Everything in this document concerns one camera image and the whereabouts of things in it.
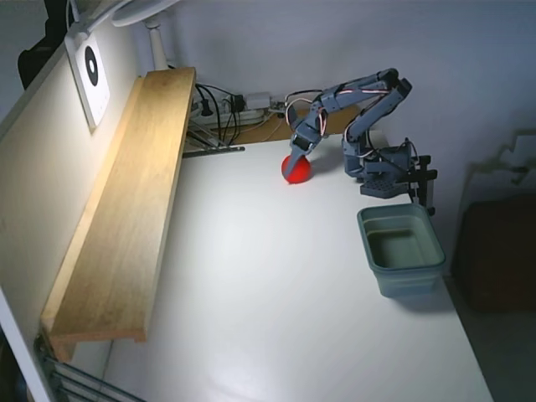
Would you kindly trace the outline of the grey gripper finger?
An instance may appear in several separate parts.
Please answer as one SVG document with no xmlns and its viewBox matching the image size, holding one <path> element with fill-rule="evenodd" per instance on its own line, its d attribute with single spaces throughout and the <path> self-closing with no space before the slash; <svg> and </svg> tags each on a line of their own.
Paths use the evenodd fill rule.
<svg viewBox="0 0 536 402">
<path fill-rule="evenodd" d="M 307 157 L 299 152 L 292 152 L 286 159 L 285 166 L 286 176 L 308 176 L 309 175 L 309 161 Z"/>
</svg>

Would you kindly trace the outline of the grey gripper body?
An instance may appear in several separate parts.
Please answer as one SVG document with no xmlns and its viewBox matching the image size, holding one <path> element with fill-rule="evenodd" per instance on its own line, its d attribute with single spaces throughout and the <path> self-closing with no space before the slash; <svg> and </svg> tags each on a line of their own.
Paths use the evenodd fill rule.
<svg viewBox="0 0 536 402">
<path fill-rule="evenodd" d="M 297 117 L 291 122 L 291 154 L 306 156 L 311 153 L 322 140 L 324 126 L 321 115 Z"/>
</svg>

